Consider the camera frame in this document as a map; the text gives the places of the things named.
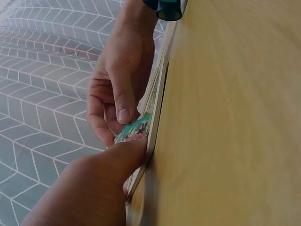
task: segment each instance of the knuckle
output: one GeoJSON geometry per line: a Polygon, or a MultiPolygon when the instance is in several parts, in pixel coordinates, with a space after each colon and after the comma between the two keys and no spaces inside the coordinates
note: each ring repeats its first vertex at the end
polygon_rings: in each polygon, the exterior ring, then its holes
{"type": "Polygon", "coordinates": [[[115,102],[125,100],[127,98],[127,91],[123,87],[116,87],[114,90],[115,102]]]}

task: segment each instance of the hand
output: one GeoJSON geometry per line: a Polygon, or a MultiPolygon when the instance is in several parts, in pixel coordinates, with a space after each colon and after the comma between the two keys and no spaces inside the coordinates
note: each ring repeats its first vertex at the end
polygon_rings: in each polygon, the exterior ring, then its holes
{"type": "Polygon", "coordinates": [[[152,35],[116,25],[98,58],[88,89],[88,122],[106,146],[139,117],[154,58],[152,35]]]}
{"type": "Polygon", "coordinates": [[[140,167],[146,141],[136,134],[130,141],[69,164],[23,226],[126,225],[123,184],[140,167]]]}

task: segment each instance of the gray fabric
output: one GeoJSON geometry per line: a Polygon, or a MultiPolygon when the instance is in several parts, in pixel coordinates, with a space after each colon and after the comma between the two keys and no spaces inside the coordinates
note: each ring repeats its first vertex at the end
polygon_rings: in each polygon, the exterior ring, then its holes
{"type": "MultiPolygon", "coordinates": [[[[70,161],[105,150],[87,124],[86,91],[123,4],[7,0],[0,8],[0,225],[19,225],[70,161]]],[[[154,32],[157,50],[165,25],[154,32]]]]}

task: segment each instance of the wood grain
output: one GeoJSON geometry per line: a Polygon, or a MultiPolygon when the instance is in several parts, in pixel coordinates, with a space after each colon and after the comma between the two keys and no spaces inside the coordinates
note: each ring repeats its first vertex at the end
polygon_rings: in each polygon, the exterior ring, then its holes
{"type": "Polygon", "coordinates": [[[301,2],[189,0],[129,224],[301,225],[301,2]]]}

